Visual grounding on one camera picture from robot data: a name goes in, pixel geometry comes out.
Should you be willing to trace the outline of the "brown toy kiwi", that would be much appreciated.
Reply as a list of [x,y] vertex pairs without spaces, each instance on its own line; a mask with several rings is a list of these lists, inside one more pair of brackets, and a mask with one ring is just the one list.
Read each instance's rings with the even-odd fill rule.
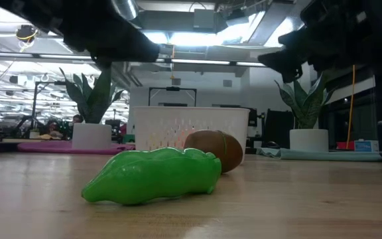
[[227,173],[238,167],[244,156],[238,140],[219,130],[200,130],[191,133],[185,140],[184,148],[194,148],[205,153],[213,153],[222,163],[222,173]]

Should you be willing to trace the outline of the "purple cloth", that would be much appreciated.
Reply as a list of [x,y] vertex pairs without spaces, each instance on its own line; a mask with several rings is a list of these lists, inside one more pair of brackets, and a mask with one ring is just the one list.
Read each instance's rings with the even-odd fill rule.
[[20,143],[17,145],[17,149],[28,153],[116,155],[123,151],[135,150],[135,146],[112,143],[108,149],[74,149],[71,141],[39,141]]

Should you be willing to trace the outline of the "fake plant in white pot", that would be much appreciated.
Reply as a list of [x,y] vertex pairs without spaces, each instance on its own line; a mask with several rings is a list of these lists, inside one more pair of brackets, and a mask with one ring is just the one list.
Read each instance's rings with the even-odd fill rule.
[[329,76],[321,73],[315,84],[306,92],[299,82],[278,84],[282,101],[291,109],[298,124],[296,129],[290,130],[290,149],[307,152],[328,151],[328,130],[316,129],[324,104],[334,93],[327,91],[326,82]]
[[111,147],[111,126],[101,123],[108,108],[117,101],[122,91],[115,91],[111,85],[111,67],[104,67],[101,74],[90,86],[85,75],[73,75],[81,86],[65,80],[66,91],[77,105],[83,117],[82,123],[73,125],[72,148],[83,150],[105,150]]

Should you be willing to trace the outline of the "red box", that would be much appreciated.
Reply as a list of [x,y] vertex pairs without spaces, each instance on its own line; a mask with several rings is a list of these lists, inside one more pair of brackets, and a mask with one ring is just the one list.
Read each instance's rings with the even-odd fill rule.
[[354,141],[339,141],[336,143],[336,149],[337,150],[350,150],[354,151],[355,150],[355,144]]

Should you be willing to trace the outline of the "white perforated plastic basket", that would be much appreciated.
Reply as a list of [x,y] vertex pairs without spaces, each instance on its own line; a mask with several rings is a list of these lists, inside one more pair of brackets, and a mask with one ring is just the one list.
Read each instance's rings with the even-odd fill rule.
[[248,109],[137,106],[132,108],[131,116],[135,120],[133,133],[137,150],[150,151],[164,147],[185,149],[185,140],[191,133],[219,130],[238,140],[244,152],[244,161]]

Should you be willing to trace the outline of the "blue and white box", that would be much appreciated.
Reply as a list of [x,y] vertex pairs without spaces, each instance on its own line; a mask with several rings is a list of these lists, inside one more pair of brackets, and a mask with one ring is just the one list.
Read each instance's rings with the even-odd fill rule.
[[354,141],[354,151],[356,152],[378,152],[379,142],[377,140],[357,140]]

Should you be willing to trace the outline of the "green cucumber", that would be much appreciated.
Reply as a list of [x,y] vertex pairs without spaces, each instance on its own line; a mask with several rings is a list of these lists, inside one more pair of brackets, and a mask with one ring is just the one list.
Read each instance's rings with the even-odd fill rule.
[[81,196],[88,202],[134,205],[158,198],[210,194],[221,172],[220,159],[199,149],[124,151],[109,159]]

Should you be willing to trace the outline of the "teal cloth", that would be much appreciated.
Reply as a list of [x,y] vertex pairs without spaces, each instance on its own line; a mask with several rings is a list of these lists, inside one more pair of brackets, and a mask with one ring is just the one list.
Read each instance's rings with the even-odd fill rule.
[[333,152],[307,152],[295,151],[285,148],[271,149],[266,147],[257,148],[256,154],[272,157],[281,160],[301,160],[301,161],[361,161],[378,162],[382,156],[377,152],[354,152],[354,151],[333,151]]

